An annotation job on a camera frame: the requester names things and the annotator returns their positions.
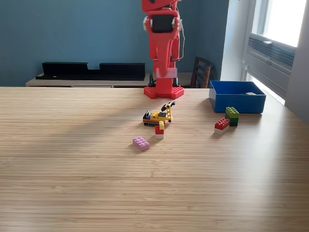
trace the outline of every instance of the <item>blue plastic bin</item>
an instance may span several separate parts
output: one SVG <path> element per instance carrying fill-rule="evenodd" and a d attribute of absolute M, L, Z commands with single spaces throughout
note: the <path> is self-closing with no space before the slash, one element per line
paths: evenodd
<path fill-rule="evenodd" d="M 260 114 L 264 110 L 266 95 L 253 82 L 211 81 L 209 99 L 216 113 L 234 107 L 243 114 Z"/>

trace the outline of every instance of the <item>teal wall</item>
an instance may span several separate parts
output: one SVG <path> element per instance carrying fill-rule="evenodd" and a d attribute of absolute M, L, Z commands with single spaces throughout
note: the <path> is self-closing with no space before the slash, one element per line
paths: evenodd
<path fill-rule="evenodd" d="M 179 72 L 191 72 L 197 55 L 221 69 L 224 37 L 218 36 L 224 36 L 227 5 L 179 3 L 186 35 Z M 150 71 L 144 17 L 140 0 L 1 0 L 0 86 L 24 86 L 45 61 L 89 62 L 91 69 L 101 62 L 144 62 Z"/>
<path fill-rule="evenodd" d="M 202 0 L 199 12 L 197 56 L 214 63 L 215 79 L 220 80 L 229 0 Z"/>

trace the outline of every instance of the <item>wooden chair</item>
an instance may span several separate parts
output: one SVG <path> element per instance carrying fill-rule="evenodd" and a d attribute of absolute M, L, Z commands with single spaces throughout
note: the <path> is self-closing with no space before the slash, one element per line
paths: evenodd
<path fill-rule="evenodd" d="M 214 64 L 202 57 L 196 57 L 192 72 L 191 88 L 209 88 L 211 70 Z"/>

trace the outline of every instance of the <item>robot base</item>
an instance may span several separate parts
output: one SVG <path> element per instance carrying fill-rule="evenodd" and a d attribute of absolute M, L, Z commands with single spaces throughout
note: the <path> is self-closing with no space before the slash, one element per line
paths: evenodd
<path fill-rule="evenodd" d="M 167 94 L 158 94 L 156 92 L 155 87 L 149 87 L 146 86 L 144 88 L 144 94 L 150 97 L 151 99 L 155 98 L 171 98 L 171 99 L 176 99 L 179 98 L 184 94 L 184 88 L 183 87 L 173 87 L 172 91 Z"/>

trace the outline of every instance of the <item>black tray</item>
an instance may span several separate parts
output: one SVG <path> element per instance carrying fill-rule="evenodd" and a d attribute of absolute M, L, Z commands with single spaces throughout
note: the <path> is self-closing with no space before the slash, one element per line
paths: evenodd
<path fill-rule="evenodd" d="M 44 75 L 38 80 L 144 81 L 144 63 L 101 63 L 99 70 L 89 70 L 88 63 L 44 62 Z"/>

